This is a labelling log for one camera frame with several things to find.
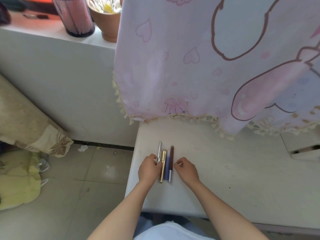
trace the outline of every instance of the person's left arm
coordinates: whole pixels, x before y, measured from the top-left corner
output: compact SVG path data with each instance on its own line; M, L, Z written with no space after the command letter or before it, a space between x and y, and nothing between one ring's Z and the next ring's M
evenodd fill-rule
M147 156L139 167L139 182L126 198L100 223L88 240L132 239L143 202L159 177L162 162L156 165L156 155Z

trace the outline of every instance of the silver pen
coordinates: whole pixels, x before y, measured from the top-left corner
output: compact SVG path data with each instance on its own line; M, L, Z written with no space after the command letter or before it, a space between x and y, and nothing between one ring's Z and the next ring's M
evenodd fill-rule
M160 162L160 157L161 157L161 151L162 151L162 142L160 141L159 143L159 150L158 150L158 159L157 159L157 165Z

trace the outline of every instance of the beige curtain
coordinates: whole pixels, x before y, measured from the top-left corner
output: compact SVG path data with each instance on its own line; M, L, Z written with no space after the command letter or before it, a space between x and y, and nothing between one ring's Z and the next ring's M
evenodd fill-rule
M0 141L63 157L73 141L0 75Z

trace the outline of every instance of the person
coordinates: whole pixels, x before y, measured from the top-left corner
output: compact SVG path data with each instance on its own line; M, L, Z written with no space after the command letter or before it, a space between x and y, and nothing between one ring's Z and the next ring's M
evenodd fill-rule
M140 216L143 202L152 185L159 177L162 167L156 165L156 155L150 154L141 163L138 170L139 182L124 200L99 224L88 240L160 240L160 239L210 239L195 230L196 227L183 227L175 222L167 221L158 225L150 225L141 230L140 224L150 220ZM207 217L222 240L267 240L251 222L231 208L218 196L212 193L200 180L196 167L185 157L174 164L182 181L192 190L201 203Z

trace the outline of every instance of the pink curtain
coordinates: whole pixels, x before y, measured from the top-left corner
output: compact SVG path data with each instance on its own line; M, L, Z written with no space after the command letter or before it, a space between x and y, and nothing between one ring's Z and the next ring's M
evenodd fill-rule
M208 120L229 135L320 120L320 0L124 0L114 87L133 120Z

